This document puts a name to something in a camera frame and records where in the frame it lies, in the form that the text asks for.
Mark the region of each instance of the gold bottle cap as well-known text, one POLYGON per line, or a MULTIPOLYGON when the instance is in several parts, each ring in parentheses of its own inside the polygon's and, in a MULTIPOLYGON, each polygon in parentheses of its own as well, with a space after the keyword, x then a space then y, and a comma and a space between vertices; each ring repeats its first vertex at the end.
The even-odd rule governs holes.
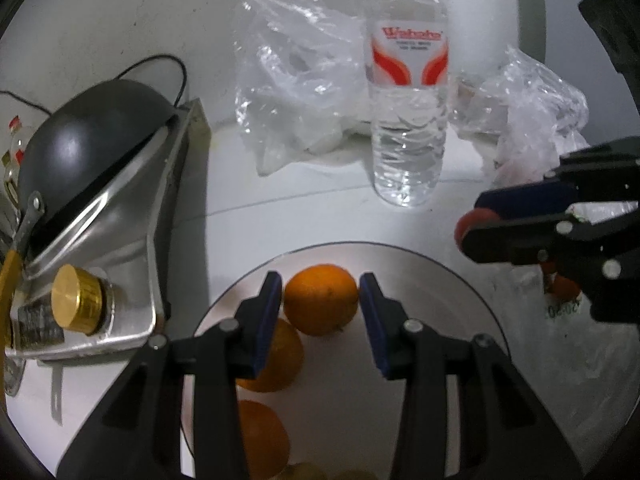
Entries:
POLYGON ((51 307, 56 323, 65 330, 95 332, 102 314, 100 281, 72 265, 60 267, 53 280, 51 307))

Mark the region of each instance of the black cable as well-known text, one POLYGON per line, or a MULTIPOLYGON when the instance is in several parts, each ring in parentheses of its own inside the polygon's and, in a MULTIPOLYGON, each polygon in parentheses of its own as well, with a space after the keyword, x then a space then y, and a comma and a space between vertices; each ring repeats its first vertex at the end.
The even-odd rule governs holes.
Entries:
POLYGON ((133 69, 139 67, 140 65, 148 63, 149 61, 155 61, 156 59, 169 59, 169 60, 177 63, 180 66, 180 70, 182 70, 182 85, 180 86, 180 91, 178 92, 178 97, 175 98, 175 102, 174 102, 174 106, 177 107, 178 103, 180 102, 180 99, 182 98, 182 94, 184 94, 184 89, 187 86, 187 77, 188 76, 187 76, 187 67, 184 64, 184 61, 181 60, 179 57, 174 56, 173 54, 155 54, 154 56, 145 57, 144 59, 141 59, 140 61, 138 61, 138 62, 134 63, 133 65, 129 66, 128 68, 124 69, 116 77, 114 77, 114 79, 120 79, 120 78, 122 78, 122 76, 124 76, 127 73, 131 72, 133 69))
POLYGON ((18 94, 14 94, 13 92, 9 91, 9 90, 0 90, 0 95, 8 95, 9 97, 14 98, 16 101, 25 104, 27 106, 30 106, 31 108, 34 108, 35 110, 39 110, 41 111, 43 114, 46 114, 47 116, 51 117, 51 111, 48 110, 47 108, 45 108, 44 106, 41 106, 39 104, 33 103, 31 101, 29 101, 28 99, 25 99, 24 97, 20 97, 18 94))

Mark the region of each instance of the silver rivet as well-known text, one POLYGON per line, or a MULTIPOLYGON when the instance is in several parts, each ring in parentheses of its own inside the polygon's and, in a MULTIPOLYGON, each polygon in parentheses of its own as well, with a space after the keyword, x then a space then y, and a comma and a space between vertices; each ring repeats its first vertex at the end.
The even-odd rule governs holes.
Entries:
POLYGON ((607 260, 602 264, 602 273, 608 280, 616 280, 622 274, 622 266, 617 260, 607 260))
POLYGON ((494 338, 488 334, 478 334, 474 338, 474 341, 478 346, 482 348, 489 348, 489 345, 491 345, 494 342, 494 338))
POLYGON ((154 350, 159 350, 166 345, 166 338, 162 334, 156 334, 149 338, 148 344, 154 350))
POLYGON ((574 230, 574 225, 568 220, 562 220, 556 224, 556 233, 559 235, 567 235, 574 230))
POLYGON ((407 319, 402 326, 409 334, 417 334, 418 332, 422 332, 422 329, 424 328, 422 322, 417 319, 407 319))
POLYGON ((220 321, 218 326, 220 327, 220 330, 222 330, 222 332, 231 333, 240 328, 240 323, 238 323, 238 320, 235 317, 227 317, 226 319, 220 321))

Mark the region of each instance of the wooden handle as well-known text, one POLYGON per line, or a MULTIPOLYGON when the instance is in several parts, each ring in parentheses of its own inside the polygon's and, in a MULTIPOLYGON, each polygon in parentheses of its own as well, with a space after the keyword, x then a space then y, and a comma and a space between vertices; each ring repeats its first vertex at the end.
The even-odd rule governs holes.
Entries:
POLYGON ((14 292, 20 282, 22 274, 22 257, 17 251, 11 249, 4 260, 2 270, 0 270, 0 342, 2 351, 0 352, 0 370, 2 370, 2 391, 0 392, 0 407, 6 411, 6 399, 4 398, 4 348, 11 341, 6 340, 6 334, 10 325, 11 305, 14 299, 14 292))

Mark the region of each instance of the red and white label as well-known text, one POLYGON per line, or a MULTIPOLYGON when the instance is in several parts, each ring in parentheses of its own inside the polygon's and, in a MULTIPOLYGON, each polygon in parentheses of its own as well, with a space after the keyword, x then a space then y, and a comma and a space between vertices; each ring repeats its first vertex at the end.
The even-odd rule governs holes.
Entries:
POLYGON ((441 25, 383 20, 371 35, 372 78, 381 86, 433 86, 447 80, 449 42, 441 25))

